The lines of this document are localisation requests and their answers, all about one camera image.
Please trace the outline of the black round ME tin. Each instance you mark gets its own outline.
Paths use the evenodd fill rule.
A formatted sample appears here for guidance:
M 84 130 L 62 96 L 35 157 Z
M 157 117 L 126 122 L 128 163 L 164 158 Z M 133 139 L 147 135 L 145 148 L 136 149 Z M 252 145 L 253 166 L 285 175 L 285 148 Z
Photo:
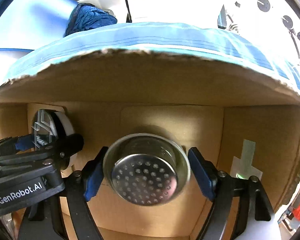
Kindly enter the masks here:
M 55 142 L 56 138 L 52 132 L 53 121 L 50 116 L 51 109 L 39 109 L 32 122 L 32 134 L 34 135 L 34 152 L 31 154 L 32 161 L 45 159 L 55 160 Z

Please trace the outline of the metal perforated strainer jar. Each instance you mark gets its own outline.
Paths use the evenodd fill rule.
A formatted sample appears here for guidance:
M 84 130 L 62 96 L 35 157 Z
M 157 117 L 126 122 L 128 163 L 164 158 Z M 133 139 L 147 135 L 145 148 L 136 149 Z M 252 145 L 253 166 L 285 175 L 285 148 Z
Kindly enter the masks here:
M 103 173 L 116 194 L 140 206 L 174 200 L 191 177 L 181 146 L 149 133 L 129 134 L 115 141 L 104 157 Z

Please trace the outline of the open cardboard box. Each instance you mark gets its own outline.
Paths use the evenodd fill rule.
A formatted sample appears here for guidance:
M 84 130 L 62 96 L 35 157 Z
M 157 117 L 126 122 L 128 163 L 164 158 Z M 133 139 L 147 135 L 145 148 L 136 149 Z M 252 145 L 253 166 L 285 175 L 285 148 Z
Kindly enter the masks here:
M 0 86 L 0 239 L 280 239 L 299 182 L 284 61 L 43 48 Z

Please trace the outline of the blue folded mat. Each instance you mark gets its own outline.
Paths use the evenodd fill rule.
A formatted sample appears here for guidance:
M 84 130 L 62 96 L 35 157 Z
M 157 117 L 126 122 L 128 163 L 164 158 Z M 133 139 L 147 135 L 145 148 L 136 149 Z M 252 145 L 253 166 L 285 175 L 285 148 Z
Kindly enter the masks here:
M 74 0 L 14 0 L 0 16 L 0 49 L 35 50 L 64 37 Z

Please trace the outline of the dark blue crumpled bag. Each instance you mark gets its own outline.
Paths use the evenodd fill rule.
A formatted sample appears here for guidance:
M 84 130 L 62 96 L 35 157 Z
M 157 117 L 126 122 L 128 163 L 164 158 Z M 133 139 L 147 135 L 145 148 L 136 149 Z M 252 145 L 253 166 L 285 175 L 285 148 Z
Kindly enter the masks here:
M 64 37 L 71 34 L 117 24 L 117 19 L 90 3 L 78 3 L 72 11 Z

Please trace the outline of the plaid tablecloth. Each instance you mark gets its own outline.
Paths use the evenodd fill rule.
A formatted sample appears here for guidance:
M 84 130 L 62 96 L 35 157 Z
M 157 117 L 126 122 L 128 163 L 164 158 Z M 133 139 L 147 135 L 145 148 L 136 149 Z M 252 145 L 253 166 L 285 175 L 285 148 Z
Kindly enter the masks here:
M 234 63 L 284 83 L 300 95 L 300 70 L 269 57 L 240 35 L 184 23 L 121 23 L 71 34 L 18 59 L 4 81 L 34 76 L 53 63 L 106 49 L 145 50 Z

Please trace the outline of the chrome dumbbell on floor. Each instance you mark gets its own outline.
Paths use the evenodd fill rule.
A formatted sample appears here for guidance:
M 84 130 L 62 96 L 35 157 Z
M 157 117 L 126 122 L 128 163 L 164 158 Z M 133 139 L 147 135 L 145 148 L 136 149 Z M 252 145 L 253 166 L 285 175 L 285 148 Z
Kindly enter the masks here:
M 234 22 L 234 20 L 232 19 L 232 17 L 229 14 L 227 14 L 227 16 L 228 16 L 228 18 L 229 18 L 229 20 L 231 22 L 230 25 L 229 25 L 229 30 L 232 31 L 232 32 L 234 32 L 234 33 L 239 34 L 238 24 L 236 24 Z

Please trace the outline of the small barbell on floor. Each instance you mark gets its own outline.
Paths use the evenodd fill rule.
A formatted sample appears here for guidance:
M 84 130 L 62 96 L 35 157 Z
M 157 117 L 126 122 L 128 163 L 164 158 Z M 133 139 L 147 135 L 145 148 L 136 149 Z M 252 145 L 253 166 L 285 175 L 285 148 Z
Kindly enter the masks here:
M 283 0 L 257 0 L 257 6 L 262 12 L 270 13 L 271 17 L 282 23 L 300 41 L 300 18 L 287 2 Z

